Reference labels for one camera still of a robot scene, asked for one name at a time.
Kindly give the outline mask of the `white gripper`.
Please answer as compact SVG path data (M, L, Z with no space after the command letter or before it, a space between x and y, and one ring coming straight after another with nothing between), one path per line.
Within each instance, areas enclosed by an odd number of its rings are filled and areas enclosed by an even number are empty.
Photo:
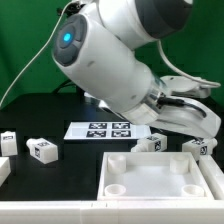
M185 97L160 97L158 118L150 127L181 133L197 138L214 138L221 118L197 100Z

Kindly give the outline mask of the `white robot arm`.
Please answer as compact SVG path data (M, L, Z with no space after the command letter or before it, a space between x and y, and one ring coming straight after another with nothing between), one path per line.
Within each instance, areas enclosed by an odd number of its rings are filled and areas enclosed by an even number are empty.
M177 71L156 77L134 50L184 27L194 0L92 0L60 27L53 59L81 89L135 124L199 138L221 119L200 103L215 84Z

